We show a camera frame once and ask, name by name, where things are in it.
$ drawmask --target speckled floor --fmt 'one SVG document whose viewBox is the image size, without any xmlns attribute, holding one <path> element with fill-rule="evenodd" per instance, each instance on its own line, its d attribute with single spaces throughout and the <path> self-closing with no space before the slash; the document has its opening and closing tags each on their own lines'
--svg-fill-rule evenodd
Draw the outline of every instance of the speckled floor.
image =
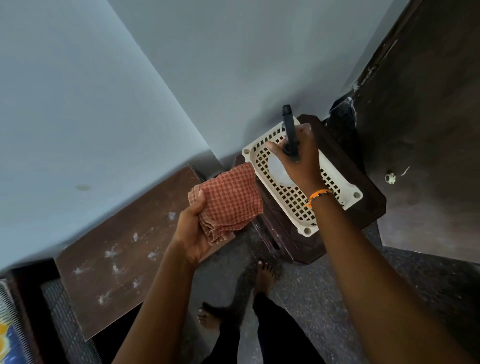
<svg viewBox="0 0 480 364">
<path fill-rule="evenodd" d="M 475 317 L 475 308 L 480 306 L 480 274 L 475 267 L 382 247 L 376 223 L 363 232 L 478 359 L 474 348 L 480 338 L 479 318 Z M 218 333 L 203 329 L 196 320 L 203 301 L 244 310 L 238 363 L 263 362 L 251 297 L 259 258 L 271 262 L 279 276 L 270 298 L 296 319 L 326 363 L 368 363 L 335 284 L 328 255 L 309 266 L 275 261 L 251 224 L 195 273 L 183 331 L 182 363 L 200 363 L 215 345 Z"/>
</svg>

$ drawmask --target wrist band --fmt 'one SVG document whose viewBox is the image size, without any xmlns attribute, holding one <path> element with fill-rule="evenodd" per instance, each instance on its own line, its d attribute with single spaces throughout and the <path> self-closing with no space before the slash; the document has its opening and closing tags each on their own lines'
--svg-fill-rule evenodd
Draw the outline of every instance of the wrist band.
<svg viewBox="0 0 480 364">
<path fill-rule="evenodd" d="M 313 201 L 314 199 L 316 199 L 318 196 L 321 196 L 321 195 L 323 195 L 323 194 L 331 194 L 331 193 L 332 193 L 332 191 L 327 190 L 327 189 L 318 190 L 317 192 L 313 193 L 313 194 L 310 196 L 310 199 L 309 199 L 309 202 L 308 202 L 307 206 L 308 206 L 309 208 L 312 208 L 312 201 Z"/>
</svg>

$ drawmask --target black handle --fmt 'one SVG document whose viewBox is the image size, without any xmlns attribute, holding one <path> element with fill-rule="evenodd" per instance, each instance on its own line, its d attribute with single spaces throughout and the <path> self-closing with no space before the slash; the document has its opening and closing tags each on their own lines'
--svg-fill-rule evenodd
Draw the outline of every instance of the black handle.
<svg viewBox="0 0 480 364">
<path fill-rule="evenodd" d="M 299 160 L 299 141 L 293 122 L 292 108 L 290 105 L 282 107 L 283 124 L 287 132 L 287 141 L 283 144 L 283 152 L 294 162 Z"/>
</svg>

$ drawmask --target yellow pattern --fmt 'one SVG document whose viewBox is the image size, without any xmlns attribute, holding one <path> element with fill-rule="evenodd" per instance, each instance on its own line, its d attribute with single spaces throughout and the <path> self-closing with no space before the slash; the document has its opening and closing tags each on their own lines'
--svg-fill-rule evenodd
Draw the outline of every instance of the yellow pattern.
<svg viewBox="0 0 480 364">
<path fill-rule="evenodd" d="M 0 362 L 5 358 L 5 356 L 10 351 L 10 343 L 6 337 L 9 324 L 0 322 Z"/>
</svg>

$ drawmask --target leg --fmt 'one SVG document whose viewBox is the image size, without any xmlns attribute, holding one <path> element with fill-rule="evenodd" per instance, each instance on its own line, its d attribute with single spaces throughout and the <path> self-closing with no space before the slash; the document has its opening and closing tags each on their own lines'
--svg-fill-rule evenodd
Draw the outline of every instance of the leg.
<svg viewBox="0 0 480 364">
<path fill-rule="evenodd" d="M 259 262 L 253 310 L 258 317 L 258 341 L 264 364 L 324 364 L 322 357 L 294 318 L 267 297 L 273 282 L 271 266 Z"/>
<path fill-rule="evenodd" d="M 204 328 L 220 330 L 215 347 L 203 364 L 236 364 L 240 330 L 230 322 L 206 311 L 205 308 L 200 310 L 198 320 Z"/>
</svg>

